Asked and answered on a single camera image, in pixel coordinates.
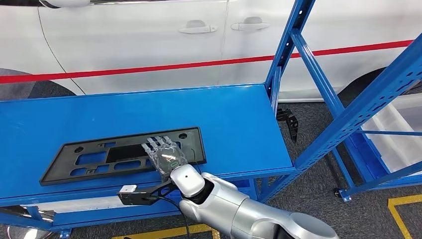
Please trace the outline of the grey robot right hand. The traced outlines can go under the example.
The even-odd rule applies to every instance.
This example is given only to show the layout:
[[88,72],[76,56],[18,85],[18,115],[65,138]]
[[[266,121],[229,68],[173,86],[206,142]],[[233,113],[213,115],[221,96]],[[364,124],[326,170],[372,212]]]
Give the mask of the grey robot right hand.
[[148,137],[147,142],[142,143],[141,146],[160,174],[162,183],[169,179],[174,169],[188,164],[185,154],[167,135]]

